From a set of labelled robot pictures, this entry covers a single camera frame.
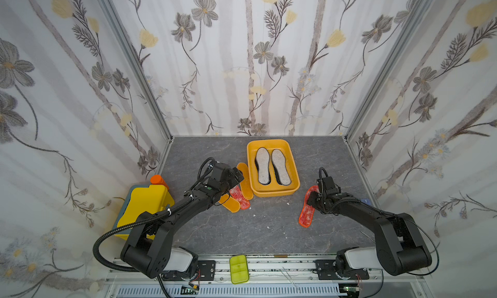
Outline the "red white patterned insole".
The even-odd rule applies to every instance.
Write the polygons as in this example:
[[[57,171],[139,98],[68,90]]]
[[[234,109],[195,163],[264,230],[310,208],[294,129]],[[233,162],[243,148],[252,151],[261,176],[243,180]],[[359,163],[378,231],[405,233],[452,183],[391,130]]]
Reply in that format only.
[[[232,188],[229,193],[239,203],[241,210],[247,210],[251,207],[250,202],[244,197],[239,185]]]

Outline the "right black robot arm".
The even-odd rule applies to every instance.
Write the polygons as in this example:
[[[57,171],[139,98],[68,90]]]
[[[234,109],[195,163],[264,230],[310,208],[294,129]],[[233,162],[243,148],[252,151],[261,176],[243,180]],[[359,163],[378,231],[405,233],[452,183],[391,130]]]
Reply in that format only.
[[[363,269],[380,269],[398,276],[432,265],[432,255],[410,215],[383,211],[343,193],[331,176],[318,178],[317,187],[307,199],[309,206],[325,215],[348,217],[374,234],[373,247],[337,252],[335,264],[339,276]]]

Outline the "grey felt insole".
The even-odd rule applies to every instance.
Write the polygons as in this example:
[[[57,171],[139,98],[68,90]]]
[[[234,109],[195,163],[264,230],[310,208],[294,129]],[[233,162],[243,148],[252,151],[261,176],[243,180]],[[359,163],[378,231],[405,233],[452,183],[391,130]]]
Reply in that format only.
[[[263,147],[258,149],[256,153],[255,164],[258,171],[258,182],[261,185],[269,185],[271,182],[269,163],[269,151]]]
[[[291,178],[286,167],[285,155],[281,150],[274,149],[271,156],[277,182],[283,186],[290,185]]]

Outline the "narrow yellow fuzzy insole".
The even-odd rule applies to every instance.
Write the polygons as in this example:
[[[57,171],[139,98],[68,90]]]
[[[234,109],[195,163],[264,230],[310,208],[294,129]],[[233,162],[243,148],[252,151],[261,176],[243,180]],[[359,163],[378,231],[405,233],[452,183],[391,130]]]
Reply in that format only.
[[[238,163],[237,169],[243,174],[243,181],[240,183],[242,195],[246,200],[250,201],[253,199],[254,193],[250,184],[249,168],[245,163]]]

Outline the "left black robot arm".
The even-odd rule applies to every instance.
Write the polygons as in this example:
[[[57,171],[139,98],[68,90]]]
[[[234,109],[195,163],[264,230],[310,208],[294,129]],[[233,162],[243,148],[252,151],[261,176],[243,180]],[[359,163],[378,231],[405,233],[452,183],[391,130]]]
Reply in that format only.
[[[141,272],[150,279],[158,277],[172,256],[173,237],[176,232],[196,215],[219,202],[243,180],[243,173],[225,163],[208,158],[203,163],[206,171],[199,170],[197,180],[185,197],[173,207],[155,214],[141,213],[135,222],[110,230],[93,245],[93,256],[103,266],[121,272]],[[127,266],[120,266],[105,259],[100,245],[117,233],[130,230],[120,254]]]

